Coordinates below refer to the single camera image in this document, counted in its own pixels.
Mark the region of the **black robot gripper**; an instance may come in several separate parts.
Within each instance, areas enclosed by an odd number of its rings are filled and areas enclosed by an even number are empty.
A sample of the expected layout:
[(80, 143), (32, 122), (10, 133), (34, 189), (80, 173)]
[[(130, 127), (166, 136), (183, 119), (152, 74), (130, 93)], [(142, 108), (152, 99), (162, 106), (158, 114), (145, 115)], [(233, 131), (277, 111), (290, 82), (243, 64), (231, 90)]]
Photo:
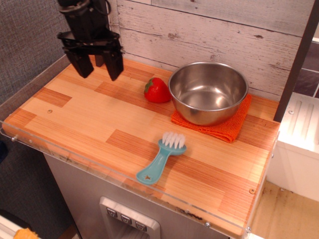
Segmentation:
[[(102, 54), (109, 76), (115, 81), (124, 70), (119, 34), (108, 29), (107, 11), (102, 7), (60, 7), (70, 30), (60, 32), (57, 38), (66, 49), (91, 47)], [(94, 70), (88, 55), (66, 51), (66, 56), (82, 78)]]

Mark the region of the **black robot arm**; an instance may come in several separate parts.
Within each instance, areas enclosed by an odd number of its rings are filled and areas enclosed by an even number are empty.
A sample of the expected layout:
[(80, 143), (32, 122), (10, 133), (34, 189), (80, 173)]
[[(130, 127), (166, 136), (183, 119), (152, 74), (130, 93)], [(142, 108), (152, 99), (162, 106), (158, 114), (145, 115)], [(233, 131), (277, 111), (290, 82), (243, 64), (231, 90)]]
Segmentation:
[(124, 66), (120, 35), (109, 29), (110, 3), (107, 0), (59, 0), (58, 4), (70, 31), (61, 32), (57, 37), (78, 74), (87, 78), (93, 72), (89, 56), (94, 55), (96, 65), (106, 65), (111, 80), (116, 80)]

